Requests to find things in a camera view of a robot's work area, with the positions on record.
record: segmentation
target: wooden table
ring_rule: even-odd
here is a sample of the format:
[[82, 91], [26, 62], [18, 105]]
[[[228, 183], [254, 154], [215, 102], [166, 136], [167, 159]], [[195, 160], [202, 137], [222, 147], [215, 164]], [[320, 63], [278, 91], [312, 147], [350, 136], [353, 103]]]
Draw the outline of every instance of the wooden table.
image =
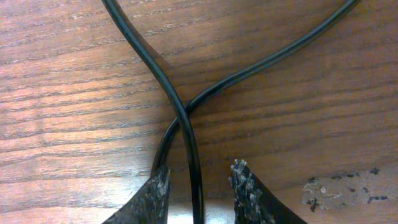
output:
[[[120, 0], [183, 101], [291, 43], [344, 0]], [[148, 179], [175, 114], [98, 0], [0, 1], [0, 223], [101, 223]], [[364, 0], [294, 56], [191, 116], [207, 223], [232, 223], [245, 159], [309, 223], [397, 223], [396, 200], [301, 204], [311, 177], [398, 159], [398, 2]], [[181, 134], [169, 223], [191, 223]]]

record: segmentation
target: power cord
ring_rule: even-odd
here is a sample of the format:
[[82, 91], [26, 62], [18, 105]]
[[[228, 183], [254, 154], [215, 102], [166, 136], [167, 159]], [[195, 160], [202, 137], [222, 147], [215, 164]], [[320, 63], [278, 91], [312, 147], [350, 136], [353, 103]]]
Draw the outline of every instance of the power cord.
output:
[[108, 10], [113, 21], [122, 32], [123, 36], [129, 42], [131, 47], [137, 52], [140, 58], [148, 66], [149, 70], [154, 74], [162, 88], [164, 89], [167, 97], [169, 98], [177, 117], [170, 123], [162, 140], [160, 141], [158, 150], [155, 155], [154, 163], [152, 165], [151, 175], [165, 164], [167, 155], [170, 150], [171, 142], [177, 132], [179, 126], [182, 127], [183, 138], [187, 150], [188, 164], [190, 171], [190, 180], [192, 188], [192, 204], [193, 204], [193, 222], [195, 224], [204, 223], [204, 205], [203, 205], [203, 187], [201, 180], [200, 161], [197, 150], [195, 135], [193, 133], [192, 125], [190, 123], [188, 114], [192, 113], [198, 106], [219, 92], [235, 85], [251, 75], [260, 72], [266, 68], [275, 65], [277, 62], [287, 58], [288, 56], [296, 53], [306, 45], [313, 42], [333, 25], [335, 25], [343, 16], [349, 13], [361, 0], [347, 0], [337, 11], [335, 11], [327, 20], [322, 22], [319, 26], [305, 34], [299, 40], [289, 44], [278, 52], [266, 57], [265, 59], [236, 72], [221, 81], [208, 87], [199, 95], [194, 97], [186, 107], [182, 105], [181, 99], [178, 97], [177, 92], [166, 77], [163, 70], [159, 67], [157, 62], [151, 57], [148, 50], [145, 48], [144, 40], [138, 31], [131, 24], [120, 5], [116, 0], [102, 0], [105, 8]]

